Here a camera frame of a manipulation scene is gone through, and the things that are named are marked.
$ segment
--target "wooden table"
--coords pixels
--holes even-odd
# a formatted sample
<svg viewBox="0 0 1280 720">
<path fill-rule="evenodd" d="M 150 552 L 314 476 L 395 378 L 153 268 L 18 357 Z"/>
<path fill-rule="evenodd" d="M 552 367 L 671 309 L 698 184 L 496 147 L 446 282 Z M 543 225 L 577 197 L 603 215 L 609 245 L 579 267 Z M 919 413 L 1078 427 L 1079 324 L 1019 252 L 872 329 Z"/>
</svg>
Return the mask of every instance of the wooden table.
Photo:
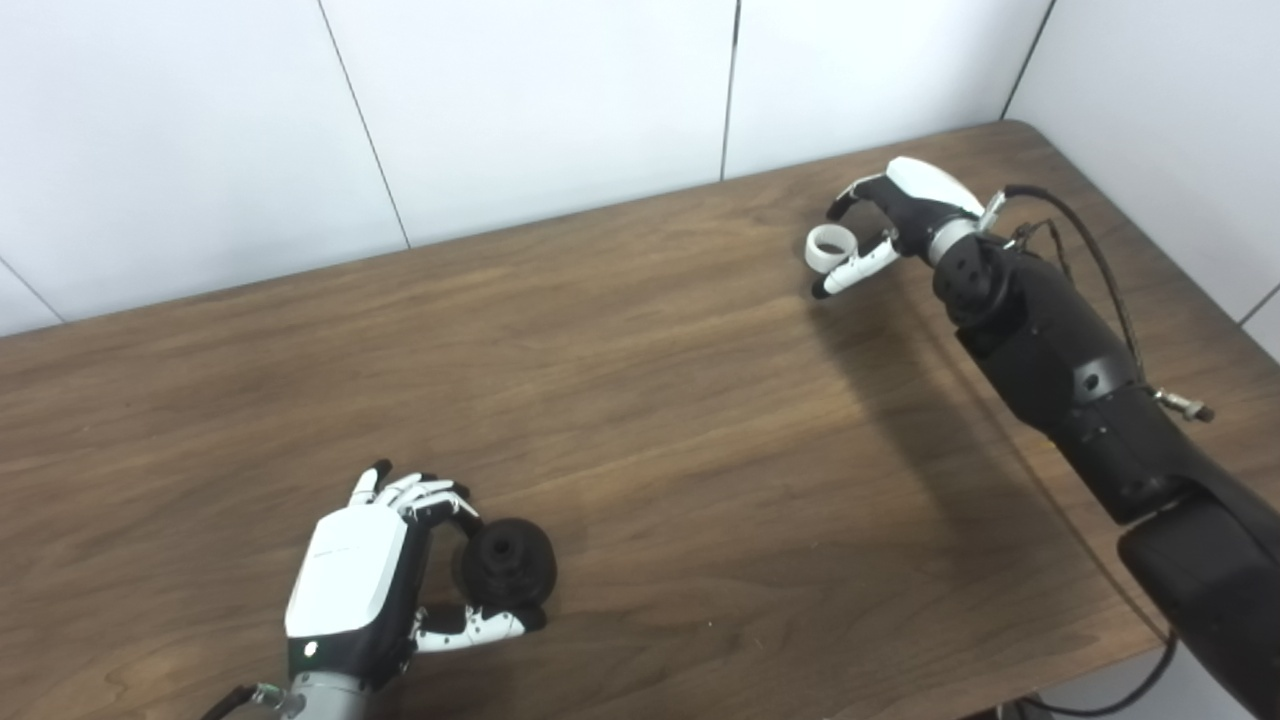
<svg viewBox="0 0 1280 720">
<path fill-rule="evenodd" d="M 280 680 L 311 528 L 379 456 L 544 525 L 561 583 L 545 632 L 419 659 L 378 717 L 946 720 L 1153 647 L 1117 530 L 928 269 L 808 299 L 805 232 L 899 154 L 1064 195 L 1153 380 L 1219 410 L 1188 430 L 1280 501 L 1280 372 L 997 123 L 0 341 L 0 715 L 196 717 Z"/>
</svg>

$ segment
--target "white plastic ring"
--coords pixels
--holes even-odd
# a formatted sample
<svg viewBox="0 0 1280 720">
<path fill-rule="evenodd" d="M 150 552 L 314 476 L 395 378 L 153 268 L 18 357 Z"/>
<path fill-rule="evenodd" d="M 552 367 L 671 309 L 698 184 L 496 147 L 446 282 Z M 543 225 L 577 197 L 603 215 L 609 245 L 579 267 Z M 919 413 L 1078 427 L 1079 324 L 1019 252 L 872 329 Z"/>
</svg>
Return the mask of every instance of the white plastic ring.
<svg viewBox="0 0 1280 720">
<path fill-rule="evenodd" d="M 804 261 L 819 273 L 829 273 L 858 251 L 858 237 L 845 225 L 818 225 L 804 243 Z"/>
</svg>

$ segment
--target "black cable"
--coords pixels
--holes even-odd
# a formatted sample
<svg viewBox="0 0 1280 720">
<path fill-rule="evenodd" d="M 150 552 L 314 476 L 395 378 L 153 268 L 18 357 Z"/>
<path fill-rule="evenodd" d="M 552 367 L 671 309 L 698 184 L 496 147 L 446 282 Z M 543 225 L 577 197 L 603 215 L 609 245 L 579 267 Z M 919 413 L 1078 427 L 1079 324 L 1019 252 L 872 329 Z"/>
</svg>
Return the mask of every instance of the black cable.
<svg viewBox="0 0 1280 720">
<path fill-rule="evenodd" d="M 1133 320 L 1129 318 L 1129 309 L 1125 307 L 1124 299 L 1120 297 L 1120 287 L 1116 283 L 1116 277 L 1111 272 L 1111 265 L 1107 264 L 1106 256 L 1102 255 L 1102 249 L 1098 246 L 1098 241 L 1093 238 L 1093 233 L 1089 232 L 1089 228 L 1084 227 L 1084 220 L 1075 214 L 1075 210 L 1073 210 L 1070 205 L 1043 187 L 1034 184 L 1010 184 L 1005 187 L 1005 197 L 1019 196 L 1037 197 L 1057 208 L 1059 211 L 1066 215 L 1066 219 L 1071 222 L 1075 232 L 1080 233 L 1080 240 L 1083 240 L 1084 246 L 1089 249 L 1089 255 L 1093 256 L 1093 261 L 1098 265 L 1098 272 L 1102 273 L 1102 281 L 1107 284 L 1107 292 L 1111 295 L 1111 304 L 1115 305 L 1116 316 L 1120 319 L 1120 329 L 1124 332 L 1125 345 L 1129 346 L 1129 354 L 1133 355 L 1133 363 L 1138 368 L 1138 380 L 1147 384 L 1147 372 L 1142 364 L 1142 354 L 1138 351 L 1138 337 L 1133 332 Z"/>
<path fill-rule="evenodd" d="M 1165 652 L 1160 655 L 1160 660 L 1156 661 L 1156 666 L 1151 669 L 1151 674 L 1143 680 L 1134 691 L 1121 698 L 1119 702 L 1114 702 L 1106 707 L 1098 707 L 1097 710 L 1074 710 L 1070 707 L 1057 707 L 1056 705 L 1048 705 L 1047 702 L 1038 701 L 1036 698 L 1024 697 L 1019 700 L 1019 703 L 1027 703 L 1032 707 L 1037 707 L 1046 712 L 1052 712 L 1055 715 L 1066 715 L 1068 717 L 1105 717 L 1107 715 L 1115 715 L 1121 710 L 1132 706 L 1143 698 L 1151 688 L 1156 687 L 1160 678 L 1165 675 L 1165 670 L 1169 670 L 1169 665 L 1174 661 L 1174 651 L 1178 650 L 1178 635 L 1174 630 L 1169 630 L 1169 639 L 1165 641 Z"/>
<path fill-rule="evenodd" d="M 1050 237 L 1053 238 L 1053 251 L 1057 252 L 1057 265 L 1066 275 L 1066 282 L 1075 287 L 1075 275 L 1071 274 L 1071 264 L 1066 261 L 1066 247 L 1062 245 L 1062 236 L 1057 232 L 1057 223 L 1050 219 L 1038 223 L 1023 223 L 1014 231 L 1011 240 L 1016 243 L 1019 252 L 1027 252 L 1027 246 L 1036 238 L 1041 228 L 1047 227 Z"/>
<path fill-rule="evenodd" d="M 257 692 L 257 685 L 237 685 L 232 692 L 227 693 L 227 697 L 210 707 L 209 712 L 201 715 L 200 720 L 223 720 L 233 710 L 253 700 L 255 692 Z"/>
</svg>

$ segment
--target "black robotic arm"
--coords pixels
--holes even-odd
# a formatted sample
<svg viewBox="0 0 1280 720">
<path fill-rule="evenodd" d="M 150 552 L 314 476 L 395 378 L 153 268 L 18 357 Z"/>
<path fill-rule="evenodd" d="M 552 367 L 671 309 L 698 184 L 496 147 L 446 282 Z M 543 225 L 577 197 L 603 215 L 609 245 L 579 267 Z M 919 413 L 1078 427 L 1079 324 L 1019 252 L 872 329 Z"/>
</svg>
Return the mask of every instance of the black robotic arm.
<svg viewBox="0 0 1280 720">
<path fill-rule="evenodd" d="M 1132 525 L 1120 559 L 1176 634 L 1249 712 L 1280 719 L 1280 514 L 1178 428 L 1134 348 L 1056 266 L 989 232 L 1019 195 L 1053 202 L 1087 234 L 1042 188 L 1010 186 L 979 213 L 964 186 L 910 159 L 851 184 L 828 218 L 870 200 L 893 225 L 893 250 L 933 265 L 956 338 L 1000 397 L 1055 443 L 1117 524 Z M 855 273 L 858 263 L 851 254 L 814 296 L 869 274 Z"/>
</svg>

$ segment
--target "black fingertip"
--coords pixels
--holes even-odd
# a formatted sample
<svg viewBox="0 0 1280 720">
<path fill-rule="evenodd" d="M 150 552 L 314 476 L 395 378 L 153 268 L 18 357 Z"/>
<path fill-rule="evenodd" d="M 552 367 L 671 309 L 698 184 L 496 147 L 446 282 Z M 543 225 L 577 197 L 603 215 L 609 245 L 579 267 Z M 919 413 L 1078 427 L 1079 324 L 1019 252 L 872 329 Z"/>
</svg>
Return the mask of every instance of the black fingertip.
<svg viewBox="0 0 1280 720">
<path fill-rule="evenodd" d="M 535 630 L 541 630 L 547 626 L 547 612 L 541 607 L 520 607 L 516 610 L 507 610 L 520 620 L 520 624 L 525 626 L 526 633 L 532 633 Z"/>
</svg>

